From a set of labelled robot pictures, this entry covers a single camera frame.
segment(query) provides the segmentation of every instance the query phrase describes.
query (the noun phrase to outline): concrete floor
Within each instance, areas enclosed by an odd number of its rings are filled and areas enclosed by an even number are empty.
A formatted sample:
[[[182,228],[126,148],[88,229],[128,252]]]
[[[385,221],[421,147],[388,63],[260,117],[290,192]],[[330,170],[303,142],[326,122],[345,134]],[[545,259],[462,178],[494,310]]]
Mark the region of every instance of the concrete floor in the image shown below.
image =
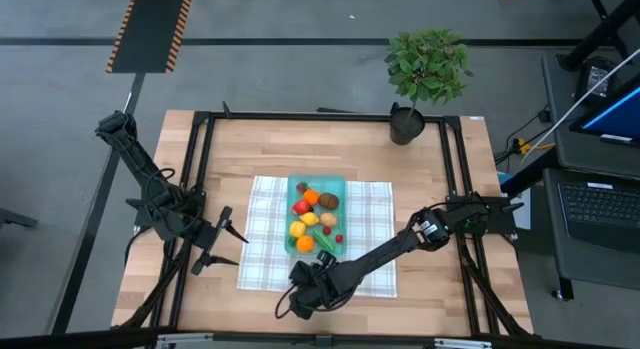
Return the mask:
[[[0,37],[111,37],[128,1],[0,0]],[[603,1],[613,8],[621,0]],[[387,37],[429,26],[466,38],[580,38],[598,22],[590,0],[194,0],[186,35]],[[621,31],[630,50],[640,45],[637,33],[635,21]],[[0,207],[40,219],[37,230],[5,226],[0,233],[1,337],[48,330],[106,159],[93,130],[122,109],[133,80],[104,73],[110,51],[0,46],[0,155],[7,158],[0,167]],[[470,48],[475,78],[463,97],[419,109],[485,116],[494,151],[502,150],[506,136],[546,103],[545,52]],[[219,110],[222,100],[232,110],[387,112],[403,100],[387,84],[384,55],[381,47],[183,47],[174,73],[144,80],[135,112],[140,141],[153,151],[165,110]],[[523,135],[540,128],[536,122]],[[519,170],[517,160],[510,169]],[[139,193],[120,166],[70,331],[109,326],[134,217],[124,199]],[[556,285],[553,258],[523,253],[520,261],[536,333],[637,347],[640,333],[631,325],[640,321],[640,293],[579,283],[577,300],[560,303],[548,294]]]

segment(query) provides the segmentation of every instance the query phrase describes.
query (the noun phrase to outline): green leaves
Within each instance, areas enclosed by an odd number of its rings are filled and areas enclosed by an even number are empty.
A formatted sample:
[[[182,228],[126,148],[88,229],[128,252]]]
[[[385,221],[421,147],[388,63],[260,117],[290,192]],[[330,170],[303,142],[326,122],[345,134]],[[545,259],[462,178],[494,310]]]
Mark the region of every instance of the green leaves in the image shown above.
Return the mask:
[[[465,45],[456,44],[459,41],[456,33],[432,29],[400,32],[390,39],[391,52],[384,61],[396,94],[408,96],[414,105],[418,100],[435,104],[444,98],[446,103],[461,96],[466,85],[459,78],[473,73],[466,69],[469,56]]]
[[[404,82],[406,76],[404,74],[396,74],[392,77],[389,77],[389,83],[394,85],[400,85]]]
[[[429,72],[437,73],[440,68],[444,65],[444,62],[431,62],[429,63]]]
[[[403,73],[407,73],[407,74],[411,74],[413,72],[413,69],[411,69],[411,64],[409,64],[409,62],[406,60],[400,61],[400,69],[402,70]]]
[[[409,92],[407,93],[409,94],[409,96],[413,96],[417,91],[418,91],[418,86],[416,85],[416,83],[409,84]]]
[[[427,87],[428,89],[438,89],[438,88],[440,88],[440,82],[438,82],[434,78],[427,78],[422,82],[422,84],[424,84],[424,86]]]

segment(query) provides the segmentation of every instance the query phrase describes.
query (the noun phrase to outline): teal tray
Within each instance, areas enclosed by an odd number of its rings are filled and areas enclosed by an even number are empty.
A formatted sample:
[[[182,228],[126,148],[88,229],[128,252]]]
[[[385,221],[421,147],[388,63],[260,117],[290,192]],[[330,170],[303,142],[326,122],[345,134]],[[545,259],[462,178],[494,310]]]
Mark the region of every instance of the teal tray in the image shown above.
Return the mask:
[[[347,241],[349,237],[347,236],[347,188],[344,181],[344,176],[342,175],[291,175],[289,176],[287,182],[287,220],[286,226],[284,230],[284,248],[289,254],[296,255],[317,255],[320,250],[323,248],[318,244],[314,238],[313,240],[313,250],[309,253],[300,253],[298,249],[296,249],[295,245],[289,245],[289,226],[295,220],[299,220],[299,215],[296,215],[291,211],[291,207],[293,204],[302,200],[302,193],[300,193],[296,189],[296,185],[300,182],[305,182],[311,189],[314,189],[318,192],[318,194],[322,193],[331,193],[338,197],[340,202],[338,203],[338,207],[334,210],[329,210],[321,207],[320,205],[314,205],[313,211],[314,213],[320,217],[323,213],[333,213],[336,216],[336,220],[338,224],[331,228],[331,234],[328,236],[329,240],[335,243],[336,250],[331,252],[333,255],[342,255],[346,252]],[[313,231],[318,231],[319,234],[324,235],[322,233],[322,223],[318,223],[314,226],[307,227],[305,235],[309,235],[313,237]],[[342,243],[336,243],[336,235],[342,234],[343,241]]]

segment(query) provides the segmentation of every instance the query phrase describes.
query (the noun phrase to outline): checkered cloth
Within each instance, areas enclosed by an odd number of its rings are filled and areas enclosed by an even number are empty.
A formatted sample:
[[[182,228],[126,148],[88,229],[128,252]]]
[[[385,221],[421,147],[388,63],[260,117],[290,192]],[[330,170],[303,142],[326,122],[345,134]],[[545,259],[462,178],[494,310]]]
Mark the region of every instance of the checkered cloth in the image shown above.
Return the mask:
[[[339,261],[357,259],[394,235],[391,183],[346,184],[347,250]],[[287,178],[255,177],[245,232],[249,244],[242,249],[238,289],[285,291],[296,261],[316,260],[314,255],[291,255],[284,249],[287,210]],[[395,262],[367,275],[355,295],[397,297]]]

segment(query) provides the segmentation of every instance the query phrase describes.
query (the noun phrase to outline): orange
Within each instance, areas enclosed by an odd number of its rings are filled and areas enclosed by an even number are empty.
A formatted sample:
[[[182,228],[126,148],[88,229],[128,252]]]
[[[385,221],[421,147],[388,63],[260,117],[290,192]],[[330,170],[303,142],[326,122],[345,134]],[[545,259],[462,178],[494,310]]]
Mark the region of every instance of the orange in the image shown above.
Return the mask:
[[[303,235],[298,238],[296,242],[296,248],[300,253],[308,253],[313,250],[313,238],[308,235]]]
[[[319,195],[318,195],[318,192],[313,189],[307,189],[302,195],[302,197],[304,198],[304,200],[307,201],[307,203],[311,205],[318,204]]]

